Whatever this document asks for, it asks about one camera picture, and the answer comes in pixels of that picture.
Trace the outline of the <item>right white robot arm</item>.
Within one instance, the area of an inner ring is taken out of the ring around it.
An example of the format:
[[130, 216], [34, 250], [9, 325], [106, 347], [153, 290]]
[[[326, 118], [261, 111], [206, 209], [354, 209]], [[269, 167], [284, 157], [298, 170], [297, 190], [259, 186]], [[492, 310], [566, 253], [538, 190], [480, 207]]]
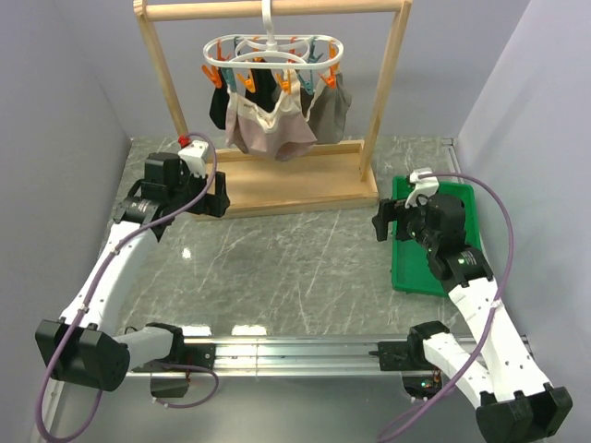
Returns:
[[565, 387], [553, 387], [537, 366], [498, 295], [482, 251], [466, 240], [465, 204], [436, 193], [415, 206], [383, 199], [372, 224], [378, 240], [395, 222], [399, 241], [415, 241], [429, 270], [462, 314], [476, 348], [468, 353], [439, 321], [417, 325], [407, 338], [408, 361], [437, 367], [450, 382], [436, 398], [459, 389], [472, 403], [487, 442], [535, 442], [554, 436], [573, 407]]

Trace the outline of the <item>white plastic clip hanger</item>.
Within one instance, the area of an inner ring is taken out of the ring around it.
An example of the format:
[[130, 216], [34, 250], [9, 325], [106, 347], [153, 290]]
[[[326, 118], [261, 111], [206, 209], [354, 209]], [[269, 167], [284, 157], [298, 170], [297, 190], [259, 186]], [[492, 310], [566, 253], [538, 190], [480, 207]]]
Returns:
[[256, 90], [252, 71], [270, 69], [318, 75], [329, 87], [336, 86], [335, 73], [344, 55], [343, 43], [328, 35], [280, 35], [272, 22], [272, 3], [261, 3], [262, 34], [228, 34], [206, 43], [203, 72], [220, 88], [226, 84], [231, 92], [239, 86]]

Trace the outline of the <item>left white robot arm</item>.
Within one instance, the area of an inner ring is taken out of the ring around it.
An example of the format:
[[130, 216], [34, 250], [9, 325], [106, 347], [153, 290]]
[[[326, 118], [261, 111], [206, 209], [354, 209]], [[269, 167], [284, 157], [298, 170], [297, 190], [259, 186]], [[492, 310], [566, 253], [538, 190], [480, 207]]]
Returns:
[[144, 175], [116, 208], [107, 243], [89, 278], [57, 320], [44, 320], [35, 341], [51, 379], [101, 391], [117, 389], [127, 371], [155, 361], [175, 371], [186, 361], [179, 327], [147, 324], [129, 337], [115, 322], [147, 255], [166, 228], [187, 212], [221, 218], [230, 206], [226, 175], [180, 153], [152, 153]]

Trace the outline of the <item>pink beige underwear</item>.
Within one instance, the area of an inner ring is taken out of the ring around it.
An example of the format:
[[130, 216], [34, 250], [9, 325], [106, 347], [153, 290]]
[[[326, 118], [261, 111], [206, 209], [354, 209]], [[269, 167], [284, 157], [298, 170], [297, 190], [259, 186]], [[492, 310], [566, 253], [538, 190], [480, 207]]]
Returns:
[[246, 97], [229, 93], [225, 144], [242, 153], [287, 162], [311, 151], [317, 138], [301, 112], [297, 97], [282, 91], [271, 112]]

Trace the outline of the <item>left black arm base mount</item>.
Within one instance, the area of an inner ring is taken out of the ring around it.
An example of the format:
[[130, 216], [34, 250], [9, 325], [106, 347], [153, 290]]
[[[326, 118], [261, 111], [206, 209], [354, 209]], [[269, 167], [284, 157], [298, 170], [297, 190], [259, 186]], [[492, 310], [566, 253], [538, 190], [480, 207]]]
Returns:
[[215, 357], [216, 345], [214, 343], [185, 343], [178, 363], [213, 369]]

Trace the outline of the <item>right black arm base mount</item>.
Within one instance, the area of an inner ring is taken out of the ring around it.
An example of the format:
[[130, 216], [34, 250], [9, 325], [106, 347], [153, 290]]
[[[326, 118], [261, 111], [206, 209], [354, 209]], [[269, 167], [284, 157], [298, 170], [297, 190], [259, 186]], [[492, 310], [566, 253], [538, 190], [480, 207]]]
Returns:
[[377, 349], [368, 354], [379, 361], [381, 372], [406, 372], [416, 370], [405, 341], [379, 341]]

